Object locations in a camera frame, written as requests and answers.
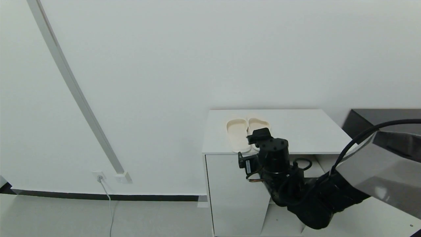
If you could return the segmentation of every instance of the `tile floor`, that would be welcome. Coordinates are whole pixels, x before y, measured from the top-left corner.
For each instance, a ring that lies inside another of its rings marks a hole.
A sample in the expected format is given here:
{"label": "tile floor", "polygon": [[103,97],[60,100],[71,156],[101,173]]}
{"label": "tile floor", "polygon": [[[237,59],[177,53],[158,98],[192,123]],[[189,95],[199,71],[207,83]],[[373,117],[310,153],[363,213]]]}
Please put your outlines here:
{"label": "tile floor", "polygon": [[[210,237],[211,217],[197,202],[113,201],[112,236]],[[108,201],[0,194],[1,237],[107,237]]]}

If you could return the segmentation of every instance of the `power cord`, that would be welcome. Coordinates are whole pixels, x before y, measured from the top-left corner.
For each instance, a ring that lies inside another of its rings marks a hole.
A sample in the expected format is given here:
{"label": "power cord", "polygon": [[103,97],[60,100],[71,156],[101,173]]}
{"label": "power cord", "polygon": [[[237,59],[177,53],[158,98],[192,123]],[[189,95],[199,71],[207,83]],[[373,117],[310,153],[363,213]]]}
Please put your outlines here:
{"label": "power cord", "polygon": [[104,191],[105,191],[105,194],[107,195],[107,197],[108,197],[108,200],[109,200],[109,213],[111,214],[111,226],[109,227],[109,237],[111,237],[111,230],[112,230],[112,224],[114,223],[114,214],[112,213],[112,211],[111,211],[111,197],[108,195],[108,192],[107,192],[107,190],[105,189],[105,187],[104,187],[104,184],[102,183],[102,180],[103,180],[104,178],[101,176],[101,175],[98,175],[98,177],[97,177],[97,181],[101,184],[101,186],[102,186],[102,188],[104,189]]}

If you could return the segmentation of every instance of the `black cable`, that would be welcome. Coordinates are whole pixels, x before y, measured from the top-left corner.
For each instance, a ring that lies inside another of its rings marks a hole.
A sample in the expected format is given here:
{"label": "black cable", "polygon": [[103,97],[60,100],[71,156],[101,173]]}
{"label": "black cable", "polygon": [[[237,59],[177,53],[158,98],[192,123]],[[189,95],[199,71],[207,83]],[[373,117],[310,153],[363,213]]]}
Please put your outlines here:
{"label": "black cable", "polygon": [[303,170],[308,170],[313,165],[313,162],[311,160],[307,159],[307,158],[296,158],[293,161],[293,164],[297,163],[297,161],[307,161],[309,163],[309,165],[307,165],[305,168],[303,168]]}
{"label": "black cable", "polygon": [[336,159],[335,164],[332,166],[332,169],[330,170],[330,174],[333,173],[336,170],[336,167],[338,166],[338,164],[342,161],[342,159],[344,158],[345,154],[348,152],[348,150],[357,143],[357,141],[359,141],[361,138],[364,138],[365,136],[367,136],[368,134],[372,134],[375,131],[377,131],[378,129],[382,128],[382,127],[388,127],[388,126],[392,126],[392,125],[399,125],[399,124],[421,124],[421,119],[417,118],[417,119],[400,119],[400,120],[393,120],[393,121],[389,121],[389,122],[384,122],[381,124],[377,124],[375,126],[372,126],[364,131],[362,131],[360,134],[358,134],[356,137],[354,137],[354,139],[352,139],[346,146],[345,148],[342,150],[342,152],[339,154],[338,158]]}

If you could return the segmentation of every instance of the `robotic arm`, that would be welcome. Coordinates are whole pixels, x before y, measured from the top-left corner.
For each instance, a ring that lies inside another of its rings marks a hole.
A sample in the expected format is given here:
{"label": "robotic arm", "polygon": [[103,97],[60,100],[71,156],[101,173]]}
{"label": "robotic arm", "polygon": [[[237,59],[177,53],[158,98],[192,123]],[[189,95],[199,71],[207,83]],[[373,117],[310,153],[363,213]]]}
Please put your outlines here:
{"label": "robotic arm", "polygon": [[[421,136],[376,132],[402,123],[421,119],[391,121],[362,132],[345,147],[332,170],[318,178],[304,177],[310,160],[305,168],[296,160],[290,165],[288,141],[273,138],[267,128],[247,136],[260,151],[247,157],[239,152],[238,164],[249,182],[263,182],[278,206],[287,207],[313,229],[327,227],[335,213],[369,197],[421,218]],[[371,133],[347,154],[355,141]],[[250,179],[254,174],[260,178]]]}

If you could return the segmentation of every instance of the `white slipper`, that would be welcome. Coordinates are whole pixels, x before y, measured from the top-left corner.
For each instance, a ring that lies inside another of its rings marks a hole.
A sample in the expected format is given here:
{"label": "white slipper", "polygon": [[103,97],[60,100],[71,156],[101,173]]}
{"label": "white slipper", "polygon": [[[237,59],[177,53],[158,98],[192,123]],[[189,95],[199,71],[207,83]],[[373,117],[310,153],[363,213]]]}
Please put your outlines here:
{"label": "white slipper", "polygon": [[233,152],[247,152],[251,150],[251,146],[247,141],[247,128],[247,120],[243,118],[236,118],[226,123],[226,133]]}
{"label": "white slipper", "polygon": [[[270,131],[270,124],[264,121],[263,119],[258,119],[256,117],[250,117],[247,120],[247,125],[248,125],[247,133],[249,135],[252,135],[254,130],[265,128],[265,127],[267,127]],[[253,144],[253,149],[255,149],[256,151],[260,150],[259,148],[256,147],[256,144]]]}

